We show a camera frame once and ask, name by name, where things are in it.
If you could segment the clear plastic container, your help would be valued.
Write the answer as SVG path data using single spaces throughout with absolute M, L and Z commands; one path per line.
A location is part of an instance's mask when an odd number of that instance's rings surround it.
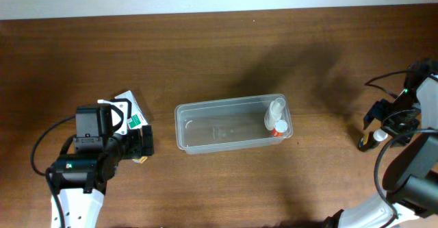
M 268 129 L 265 120 L 276 104 L 284 129 Z M 187 103 L 175 108 L 177 146 L 190 155 L 280 144 L 294 133 L 283 94 L 265 94 Z

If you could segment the small gold lid jar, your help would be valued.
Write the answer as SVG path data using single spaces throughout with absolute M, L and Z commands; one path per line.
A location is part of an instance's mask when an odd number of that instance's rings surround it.
M 133 159 L 133 161 L 134 161 L 135 163 L 138 163 L 138 164 L 143 164 L 147 159 L 148 159 L 147 156 L 142 156 L 142 157 L 140 157 L 140 158 Z

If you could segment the orange tube white cap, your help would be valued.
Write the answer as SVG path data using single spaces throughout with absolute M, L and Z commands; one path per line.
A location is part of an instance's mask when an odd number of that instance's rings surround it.
M 289 129 L 289 125 L 285 120 L 279 120 L 274 124 L 274 128 L 272 130 L 273 137 L 282 136 Z

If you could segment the white spray bottle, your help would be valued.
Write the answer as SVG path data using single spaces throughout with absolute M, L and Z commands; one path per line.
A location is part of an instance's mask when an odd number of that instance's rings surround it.
M 283 98 L 277 98 L 270 103 L 264 116 L 264 125 L 268 131 L 272 131 L 275 123 L 281 119 L 285 105 L 286 102 Z

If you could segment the dark bottle white cap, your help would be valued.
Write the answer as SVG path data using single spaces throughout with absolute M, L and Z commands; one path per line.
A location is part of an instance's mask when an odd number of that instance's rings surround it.
M 375 149 L 382 141 L 386 140 L 388 133 L 382 129 L 377 129 L 376 131 L 370 131 L 365 134 L 359 141 L 358 149 L 362 152 L 367 152 Z

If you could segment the white green sachet packet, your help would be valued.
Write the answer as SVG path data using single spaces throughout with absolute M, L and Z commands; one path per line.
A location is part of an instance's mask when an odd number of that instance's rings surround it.
M 130 129 L 139 129 L 143 125 L 148 125 L 148 121 L 143 115 L 140 106 L 138 105 L 136 98 L 132 91 L 128 90 L 122 94 L 115 96 L 115 99 L 128 99 L 131 102 L 131 117 L 127 121 L 127 125 Z

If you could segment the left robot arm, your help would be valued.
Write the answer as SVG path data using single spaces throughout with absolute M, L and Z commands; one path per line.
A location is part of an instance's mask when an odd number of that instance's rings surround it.
M 152 128 L 131 106 L 127 99 L 114 99 L 77 108 L 76 133 L 45 171 L 52 227 L 95 227 L 119 163 L 143 163 L 154 154 Z

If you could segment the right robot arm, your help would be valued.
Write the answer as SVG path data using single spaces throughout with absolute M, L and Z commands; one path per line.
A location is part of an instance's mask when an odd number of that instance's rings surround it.
M 323 227 L 394 227 L 437 213 L 437 61 L 426 58 L 402 71 L 400 94 L 377 101 L 363 118 L 380 129 L 364 135 L 362 152 L 385 145 L 374 164 L 377 193 L 359 206 L 327 217 Z

